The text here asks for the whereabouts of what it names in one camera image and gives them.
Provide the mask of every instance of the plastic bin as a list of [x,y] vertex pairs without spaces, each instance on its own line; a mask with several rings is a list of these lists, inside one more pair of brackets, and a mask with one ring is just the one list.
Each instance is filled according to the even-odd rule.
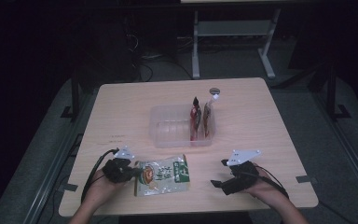
[[190,111],[193,105],[156,105],[151,108],[149,134],[156,147],[207,147],[215,133],[213,107],[208,119],[209,134],[205,137],[203,119],[198,139],[190,141]]

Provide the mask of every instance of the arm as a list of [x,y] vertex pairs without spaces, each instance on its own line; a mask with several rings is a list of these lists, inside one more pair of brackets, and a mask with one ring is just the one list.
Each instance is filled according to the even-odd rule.
[[[257,168],[257,171],[261,176],[269,178],[269,175],[260,168]],[[250,193],[252,196],[261,200],[266,205],[270,206],[272,209],[277,211],[282,218],[283,223],[285,224],[306,224],[308,221],[303,217],[303,215],[298,211],[298,209],[281,194],[277,189],[272,187],[270,184],[258,179],[257,182],[250,188],[245,190]]]
[[74,216],[69,221],[70,224],[89,223],[95,211],[97,211],[101,205],[106,203],[111,196],[125,184],[115,184],[110,182],[105,176],[103,176],[102,170],[98,170],[92,180],[95,182],[93,182],[89,187],[89,191],[87,192],[83,203],[79,206]]

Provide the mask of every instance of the table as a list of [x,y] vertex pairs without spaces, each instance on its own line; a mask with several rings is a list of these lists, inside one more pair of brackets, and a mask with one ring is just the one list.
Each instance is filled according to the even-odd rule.
[[[209,89],[220,89],[214,103],[216,134],[209,147],[155,148],[148,136],[150,109],[154,105],[191,104],[194,96],[206,102]],[[96,215],[147,215],[169,213],[248,211],[268,207],[246,193],[226,196],[211,179],[232,178],[222,165],[233,149],[259,149],[252,161],[272,172],[284,185],[297,207],[318,203],[310,182],[298,183],[307,175],[269,89],[262,78],[233,78],[108,84],[101,86],[82,144],[68,180],[76,191],[66,190],[59,212],[74,214],[80,205],[83,186],[98,158],[110,148],[128,146],[136,160],[166,159],[186,154],[190,173],[188,191],[145,197],[134,196],[134,179],[101,207]]]

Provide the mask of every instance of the white metal frame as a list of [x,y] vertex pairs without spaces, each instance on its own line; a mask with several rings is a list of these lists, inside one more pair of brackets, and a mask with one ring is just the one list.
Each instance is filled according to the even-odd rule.
[[200,64],[198,54],[199,36],[214,35],[265,35],[267,37],[263,48],[258,49],[261,62],[267,73],[268,78],[275,78],[275,73],[267,56],[269,46],[274,36],[281,9],[275,9],[272,20],[265,21],[199,21],[198,11],[194,14],[194,36],[192,67],[193,78],[200,78]]

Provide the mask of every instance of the small white object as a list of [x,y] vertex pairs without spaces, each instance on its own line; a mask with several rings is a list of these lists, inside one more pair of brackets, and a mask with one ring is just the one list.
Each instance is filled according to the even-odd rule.
[[132,160],[135,158],[135,156],[130,152],[127,146],[124,146],[122,149],[120,149],[115,154],[115,157],[119,159],[128,159],[128,160]]
[[240,165],[250,159],[261,154],[260,150],[238,150],[232,151],[231,157],[228,159],[227,166]]
[[219,94],[213,94],[211,100],[209,100],[208,105],[211,106],[211,104],[219,99]]

